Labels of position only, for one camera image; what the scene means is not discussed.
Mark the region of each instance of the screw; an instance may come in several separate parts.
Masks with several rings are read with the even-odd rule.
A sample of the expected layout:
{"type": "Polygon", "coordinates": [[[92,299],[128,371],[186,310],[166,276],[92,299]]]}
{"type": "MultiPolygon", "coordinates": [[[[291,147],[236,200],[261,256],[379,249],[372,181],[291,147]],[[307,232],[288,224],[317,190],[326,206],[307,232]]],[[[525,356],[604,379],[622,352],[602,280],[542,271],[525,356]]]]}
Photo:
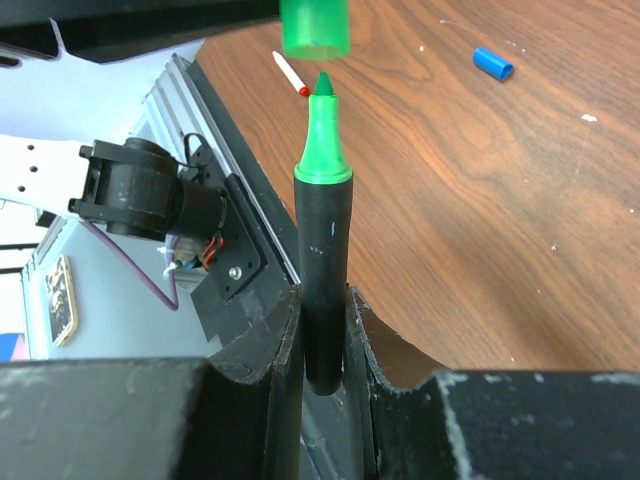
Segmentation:
{"type": "Polygon", "coordinates": [[[233,280],[240,280],[240,278],[242,277],[242,269],[240,267],[231,267],[229,269],[229,276],[233,280]]]}

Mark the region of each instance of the wooden table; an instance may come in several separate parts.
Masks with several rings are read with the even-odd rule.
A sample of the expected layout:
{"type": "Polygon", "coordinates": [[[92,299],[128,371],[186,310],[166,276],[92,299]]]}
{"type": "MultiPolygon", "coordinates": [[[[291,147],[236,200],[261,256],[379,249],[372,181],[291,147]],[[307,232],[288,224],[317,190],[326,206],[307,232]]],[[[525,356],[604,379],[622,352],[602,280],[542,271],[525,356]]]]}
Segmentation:
{"type": "MultiPolygon", "coordinates": [[[[451,367],[640,368],[640,12],[614,0],[352,0],[330,73],[356,172],[349,280],[451,367]],[[500,83],[475,68],[511,60],[500,83]]],[[[198,60],[293,215],[307,107],[280,26],[198,60]]]]}

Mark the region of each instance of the wire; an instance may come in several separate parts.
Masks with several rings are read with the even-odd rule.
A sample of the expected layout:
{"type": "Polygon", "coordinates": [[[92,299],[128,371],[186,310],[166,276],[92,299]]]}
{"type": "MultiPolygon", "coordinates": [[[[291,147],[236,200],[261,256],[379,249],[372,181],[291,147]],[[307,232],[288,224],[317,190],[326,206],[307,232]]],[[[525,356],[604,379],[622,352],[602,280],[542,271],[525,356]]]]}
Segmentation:
{"type": "MultiPolygon", "coordinates": [[[[146,273],[142,271],[142,269],[131,259],[129,255],[116,243],[111,237],[109,237],[106,233],[100,230],[91,222],[80,222],[80,224],[89,230],[98,240],[104,243],[109,250],[116,254],[134,273],[136,277],[140,279],[140,281],[153,293],[158,300],[164,303],[167,308],[172,311],[178,310],[178,291],[176,288],[176,279],[173,272],[173,269],[169,270],[169,288],[171,290],[171,298],[169,298],[160,287],[158,287],[153,280],[151,280],[146,273]]],[[[174,261],[174,250],[176,244],[178,243],[179,238],[173,237],[171,243],[169,245],[169,255],[167,259],[167,265],[170,265],[171,262],[174,261]]]]}
{"type": "Polygon", "coordinates": [[[181,162],[179,160],[176,160],[175,158],[173,159],[174,162],[176,162],[178,165],[181,165],[185,168],[205,168],[208,167],[211,162],[213,161],[213,149],[211,148],[211,145],[209,145],[209,142],[207,141],[206,138],[204,138],[204,136],[200,135],[199,133],[196,132],[191,132],[191,133],[187,133],[184,138],[182,139],[182,142],[184,144],[184,158],[187,159],[186,163],[185,162],[181,162]],[[191,145],[189,144],[189,139],[191,137],[196,137],[198,140],[200,140],[200,144],[201,146],[205,147],[207,150],[209,150],[209,152],[211,153],[210,157],[209,157],[209,161],[205,164],[202,165],[193,165],[191,163],[191,145]]]}
{"type": "Polygon", "coordinates": [[[218,253],[218,251],[223,246],[224,246],[224,238],[214,235],[213,238],[211,239],[211,243],[209,243],[209,246],[204,249],[204,253],[202,254],[202,265],[204,266],[204,269],[207,272],[209,271],[209,263],[211,262],[211,259],[213,259],[215,254],[218,253]]]}

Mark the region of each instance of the blue marker cap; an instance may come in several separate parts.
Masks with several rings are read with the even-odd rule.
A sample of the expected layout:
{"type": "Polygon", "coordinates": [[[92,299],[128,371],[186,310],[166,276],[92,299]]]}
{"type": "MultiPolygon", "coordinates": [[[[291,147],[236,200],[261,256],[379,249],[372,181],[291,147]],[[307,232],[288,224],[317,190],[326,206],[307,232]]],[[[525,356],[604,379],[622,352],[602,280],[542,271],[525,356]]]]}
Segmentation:
{"type": "Polygon", "coordinates": [[[501,82],[509,78],[509,75],[511,75],[514,70],[511,63],[484,47],[478,47],[476,51],[473,52],[473,63],[476,67],[484,70],[501,82]]]}

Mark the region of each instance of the black bracket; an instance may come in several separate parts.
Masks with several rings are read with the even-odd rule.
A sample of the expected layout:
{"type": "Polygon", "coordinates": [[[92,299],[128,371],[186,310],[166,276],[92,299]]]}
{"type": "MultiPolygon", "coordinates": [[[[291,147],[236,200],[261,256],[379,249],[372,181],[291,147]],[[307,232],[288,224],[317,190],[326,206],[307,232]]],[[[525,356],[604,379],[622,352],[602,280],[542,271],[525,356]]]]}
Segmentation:
{"type": "Polygon", "coordinates": [[[233,189],[231,185],[241,184],[239,178],[236,175],[224,176],[207,145],[196,149],[190,161],[198,168],[185,171],[181,177],[215,188],[225,199],[226,211],[220,232],[224,245],[211,260],[209,275],[227,302],[264,268],[266,260],[249,233],[247,219],[236,207],[233,195],[229,194],[233,189]]]}
{"type": "Polygon", "coordinates": [[[227,214],[222,227],[224,247],[209,265],[220,296],[228,301],[262,269],[263,260],[236,206],[227,196],[227,214]]]}

